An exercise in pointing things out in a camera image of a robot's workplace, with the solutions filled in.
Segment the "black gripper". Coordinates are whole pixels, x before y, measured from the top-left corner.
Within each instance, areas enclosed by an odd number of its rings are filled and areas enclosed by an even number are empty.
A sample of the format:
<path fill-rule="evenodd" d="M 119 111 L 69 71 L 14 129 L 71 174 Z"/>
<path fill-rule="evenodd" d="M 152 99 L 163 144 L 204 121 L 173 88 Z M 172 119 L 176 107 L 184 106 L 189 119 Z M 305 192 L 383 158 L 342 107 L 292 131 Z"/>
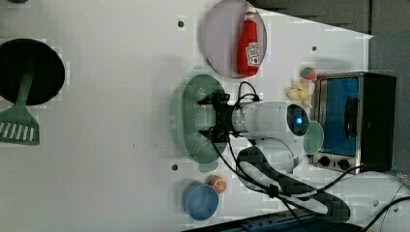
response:
<path fill-rule="evenodd" d="M 199 105 L 210 104 L 215 110 L 215 125 L 211 129 L 198 131 L 215 143 L 228 142 L 229 134 L 235 131 L 232 123 L 234 106 L 228 103 L 229 98 L 229 94 L 213 93 L 197 102 Z"/>

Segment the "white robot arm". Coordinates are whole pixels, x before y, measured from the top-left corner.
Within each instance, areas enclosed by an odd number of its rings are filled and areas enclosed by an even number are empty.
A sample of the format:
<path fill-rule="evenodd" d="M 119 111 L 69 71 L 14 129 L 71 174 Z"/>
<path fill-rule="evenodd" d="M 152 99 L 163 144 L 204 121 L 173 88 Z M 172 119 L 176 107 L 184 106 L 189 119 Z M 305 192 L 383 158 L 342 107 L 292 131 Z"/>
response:
<path fill-rule="evenodd" d="M 213 147 L 228 144 L 230 137 L 243 137 L 251 145 L 233 156 L 233 173 L 255 191 L 285 205 L 304 209 L 332 222 L 346 222 L 351 210 L 345 201 L 327 192 L 331 186 L 316 187 L 292 175 L 308 153 L 304 147 L 311 121 L 295 103 L 260 101 L 228 102 L 229 96 L 212 93 L 197 103 L 210 105 L 215 124 L 200 133 Z"/>

